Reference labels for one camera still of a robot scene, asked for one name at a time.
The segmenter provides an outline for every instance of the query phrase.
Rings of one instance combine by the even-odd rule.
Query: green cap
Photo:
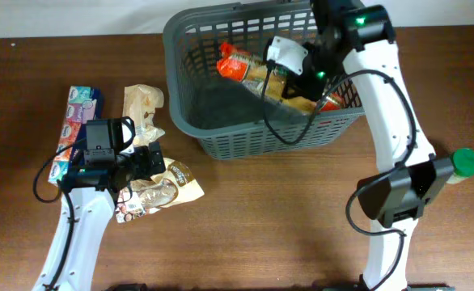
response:
[[[474,175],[474,150],[460,149],[455,151],[451,158],[455,166],[455,173],[462,177]]]

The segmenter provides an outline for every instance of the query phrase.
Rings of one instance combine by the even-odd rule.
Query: wooden table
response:
[[[474,149],[474,27],[398,29],[413,106],[439,155]],[[161,36],[0,40],[0,289],[30,289],[39,276],[60,204],[31,185],[56,149],[70,85],[98,87],[104,117],[121,115],[124,86],[167,93]],[[356,182],[376,173],[364,117],[331,145],[217,161],[171,122],[163,153],[188,165],[201,199],[119,225],[99,251],[93,289],[121,282],[183,288],[265,288],[355,281],[368,238],[345,219]],[[45,182],[40,192],[56,188]],[[353,217],[367,227],[356,205]],[[413,283],[474,290],[474,178],[448,185],[425,210],[407,267]]]

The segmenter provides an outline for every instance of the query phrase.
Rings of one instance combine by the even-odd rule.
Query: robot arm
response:
[[[408,108],[404,107],[395,88],[379,74],[358,74],[352,78],[374,139],[377,167],[379,172],[386,173],[408,154],[408,144],[413,138],[408,115],[414,116],[387,12],[381,6],[363,7],[354,0],[311,0],[311,9],[321,45],[301,46],[276,36],[266,59],[289,69],[291,80],[288,82],[312,100],[321,98],[326,88],[322,75],[332,80],[333,76],[343,73],[352,75],[375,70],[390,76],[404,95]],[[294,61],[300,58],[302,63]],[[407,287],[405,266],[409,240],[425,205],[436,197],[453,171],[449,159],[434,160],[434,148],[414,120],[416,143],[405,167],[358,197],[363,211],[371,219],[371,233],[401,230],[405,234],[405,238],[397,233],[370,236],[368,264],[362,275],[367,289],[393,291]],[[364,179],[358,186],[375,178]],[[396,264],[401,241],[404,245]]]
[[[158,142],[131,145],[130,118],[89,120],[86,131],[87,149],[73,158],[59,183],[64,193],[61,216],[34,291],[89,290],[119,191],[132,180],[165,171]]]
[[[53,286],[59,286],[62,291],[89,290],[100,241],[113,216],[115,204],[108,190],[100,192],[95,188],[75,188],[70,193],[70,199],[74,206],[74,231],[61,275]],[[33,291],[51,290],[47,286],[51,286],[59,268],[69,228],[70,208],[66,198],[62,197],[59,224]]]

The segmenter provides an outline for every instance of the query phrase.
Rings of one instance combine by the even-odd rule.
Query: gray plastic basket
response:
[[[221,43],[262,55],[273,36],[314,41],[316,26],[309,2],[210,6],[182,11],[167,22],[163,43],[171,118],[181,131],[197,138],[210,156],[241,158],[325,145],[364,114],[358,93],[348,82],[337,92],[345,98],[346,109],[319,114],[297,145],[276,139],[264,125],[260,99],[220,77],[216,69]],[[272,126],[287,140],[295,139],[307,123],[305,116],[267,106]]]

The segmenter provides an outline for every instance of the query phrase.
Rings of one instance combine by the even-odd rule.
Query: wrapped food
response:
[[[134,146],[147,146],[165,134],[162,129],[156,128],[153,124],[156,108],[162,107],[163,92],[159,88],[134,85],[124,89],[122,116],[129,116],[134,121],[136,132]]]
[[[222,59],[217,62],[217,69],[221,76],[231,78],[242,83],[253,94],[261,97],[268,69],[258,56],[239,50],[235,46],[223,43],[219,48]],[[275,68],[269,75],[265,97],[271,103],[279,103],[288,108],[294,108],[303,115],[310,115],[316,107],[316,102],[303,96],[285,98],[287,72],[281,67]],[[343,99],[336,93],[327,98],[321,111],[343,108]]]
[[[131,182],[132,197],[128,188],[121,191],[115,210],[119,223],[196,200],[205,194],[183,163],[170,158],[163,160],[167,170],[150,177],[152,181]]]

